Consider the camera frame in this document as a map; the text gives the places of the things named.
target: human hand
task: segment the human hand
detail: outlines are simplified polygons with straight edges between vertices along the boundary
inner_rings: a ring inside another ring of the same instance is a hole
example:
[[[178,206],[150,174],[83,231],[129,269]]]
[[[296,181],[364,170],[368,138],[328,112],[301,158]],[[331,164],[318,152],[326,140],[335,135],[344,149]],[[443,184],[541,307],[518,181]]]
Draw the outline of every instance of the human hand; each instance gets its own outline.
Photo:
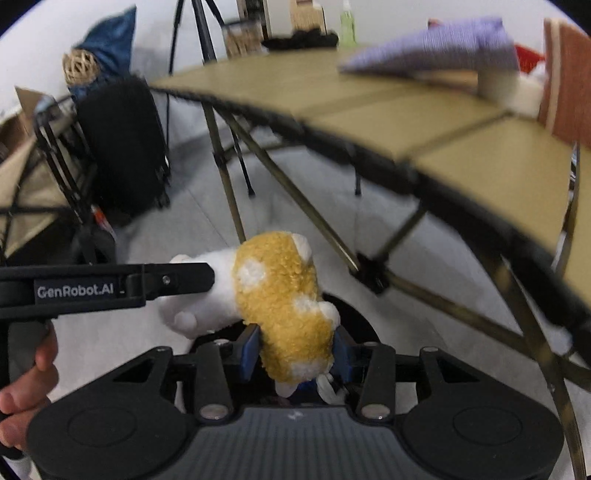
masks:
[[[35,365],[18,380],[0,391],[0,410],[12,414],[0,423],[0,442],[26,450],[27,428],[35,414],[49,403],[47,394],[59,376],[53,362],[57,356],[57,337],[53,325],[37,347]]]

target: black cloth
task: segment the black cloth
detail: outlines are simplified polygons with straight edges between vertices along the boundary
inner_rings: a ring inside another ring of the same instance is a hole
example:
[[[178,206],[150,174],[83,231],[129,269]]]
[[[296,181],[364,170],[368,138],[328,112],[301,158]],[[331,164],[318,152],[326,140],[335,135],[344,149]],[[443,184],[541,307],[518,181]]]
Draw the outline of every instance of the black cloth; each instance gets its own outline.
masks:
[[[291,37],[272,37],[261,42],[263,47],[274,50],[304,50],[306,48],[336,48],[339,36],[335,32],[323,34],[319,28],[296,30]]]

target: green bottle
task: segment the green bottle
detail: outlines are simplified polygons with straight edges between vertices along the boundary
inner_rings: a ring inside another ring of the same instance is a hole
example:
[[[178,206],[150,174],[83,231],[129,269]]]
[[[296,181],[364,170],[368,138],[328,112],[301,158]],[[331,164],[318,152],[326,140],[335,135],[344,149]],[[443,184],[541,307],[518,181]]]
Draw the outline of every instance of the green bottle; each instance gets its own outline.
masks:
[[[339,46],[354,47],[355,45],[357,45],[355,40],[355,19],[351,11],[351,2],[343,0],[343,13],[340,15]]]

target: black backpack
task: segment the black backpack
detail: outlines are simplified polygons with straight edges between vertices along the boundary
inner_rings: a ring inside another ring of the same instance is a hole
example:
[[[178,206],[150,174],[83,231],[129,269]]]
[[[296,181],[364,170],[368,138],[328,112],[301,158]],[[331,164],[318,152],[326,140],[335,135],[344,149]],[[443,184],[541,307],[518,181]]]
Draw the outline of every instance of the black backpack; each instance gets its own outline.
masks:
[[[133,76],[106,83],[76,108],[97,164],[95,195],[101,206],[129,215],[168,206],[170,166],[147,83]]]

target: tan table top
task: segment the tan table top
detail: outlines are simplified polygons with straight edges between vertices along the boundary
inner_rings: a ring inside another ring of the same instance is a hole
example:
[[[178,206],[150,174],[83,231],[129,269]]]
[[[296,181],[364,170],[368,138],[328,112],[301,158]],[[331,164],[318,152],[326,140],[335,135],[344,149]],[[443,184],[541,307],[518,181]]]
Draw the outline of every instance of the tan table top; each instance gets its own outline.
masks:
[[[153,86],[287,114],[394,161],[410,158],[554,252],[568,201],[571,146],[535,121],[503,117],[501,108],[458,90],[339,74],[336,66],[348,54],[244,57]]]

